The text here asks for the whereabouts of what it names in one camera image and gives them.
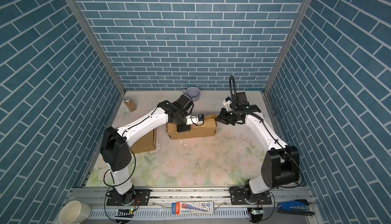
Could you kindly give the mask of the brown cardboard box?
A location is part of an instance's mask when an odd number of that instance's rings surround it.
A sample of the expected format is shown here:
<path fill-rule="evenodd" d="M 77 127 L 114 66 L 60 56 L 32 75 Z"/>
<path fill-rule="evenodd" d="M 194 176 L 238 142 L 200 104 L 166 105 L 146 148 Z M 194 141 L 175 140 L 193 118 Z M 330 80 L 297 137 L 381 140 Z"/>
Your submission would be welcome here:
<path fill-rule="evenodd" d="M 131 149 L 135 154 L 150 152 L 156 150 L 157 129 L 150 131 L 139 140 L 137 140 Z"/>
<path fill-rule="evenodd" d="M 177 132 L 177 125 L 168 123 L 166 124 L 166 131 L 171 140 L 215 136 L 217 130 L 216 117 L 217 114 L 206 116 L 202 126 L 192 125 L 190 131 L 187 132 Z"/>

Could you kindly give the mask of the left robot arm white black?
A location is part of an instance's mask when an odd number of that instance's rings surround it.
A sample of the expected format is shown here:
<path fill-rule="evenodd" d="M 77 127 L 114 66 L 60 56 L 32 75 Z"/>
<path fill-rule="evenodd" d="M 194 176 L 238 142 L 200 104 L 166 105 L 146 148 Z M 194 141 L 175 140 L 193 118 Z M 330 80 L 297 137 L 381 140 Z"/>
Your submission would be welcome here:
<path fill-rule="evenodd" d="M 118 128 L 108 127 L 103 135 L 100 154 L 110 166 L 114 184 L 111 186 L 121 195 L 132 192 L 128 165 L 132 160 L 132 145 L 144 135 L 161 125 L 174 123 L 179 133 L 190 131 L 193 101 L 187 95 L 181 95 L 174 102 L 160 102 L 156 108 L 138 120 Z"/>

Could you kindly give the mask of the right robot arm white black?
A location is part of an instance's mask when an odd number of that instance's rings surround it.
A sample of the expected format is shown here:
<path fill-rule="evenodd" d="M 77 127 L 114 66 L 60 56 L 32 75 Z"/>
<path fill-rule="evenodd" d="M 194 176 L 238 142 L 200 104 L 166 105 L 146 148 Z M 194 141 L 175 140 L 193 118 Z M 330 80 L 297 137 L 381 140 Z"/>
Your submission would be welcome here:
<path fill-rule="evenodd" d="M 216 120 L 225 125 L 247 126 L 266 152 L 261 174 L 245 184 L 247 193 L 256 195 L 299 181 L 298 149 L 295 146 L 288 146 L 275 133 L 256 105 L 234 106 L 231 101 L 225 102 Z"/>

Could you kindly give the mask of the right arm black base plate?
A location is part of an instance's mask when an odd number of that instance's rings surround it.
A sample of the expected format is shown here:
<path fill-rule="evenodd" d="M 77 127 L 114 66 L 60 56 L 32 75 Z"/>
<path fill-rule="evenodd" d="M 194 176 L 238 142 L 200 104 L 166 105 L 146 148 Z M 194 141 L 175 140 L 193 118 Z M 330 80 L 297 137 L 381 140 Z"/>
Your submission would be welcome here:
<path fill-rule="evenodd" d="M 252 193 L 250 188 L 232 186 L 228 189 L 232 205 L 270 205 L 272 200 L 269 192 Z"/>

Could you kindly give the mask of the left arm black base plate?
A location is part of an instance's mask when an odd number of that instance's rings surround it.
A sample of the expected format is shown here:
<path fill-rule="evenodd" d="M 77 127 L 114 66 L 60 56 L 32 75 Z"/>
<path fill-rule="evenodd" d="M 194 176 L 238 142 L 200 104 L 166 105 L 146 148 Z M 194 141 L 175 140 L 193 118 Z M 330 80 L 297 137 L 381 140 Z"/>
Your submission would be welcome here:
<path fill-rule="evenodd" d="M 150 198 L 150 189 L 131 189 L 124 195 L 117 193 L 115 189 L 110 189 L 106 194 L 107 206 L 147 206 Z"/>

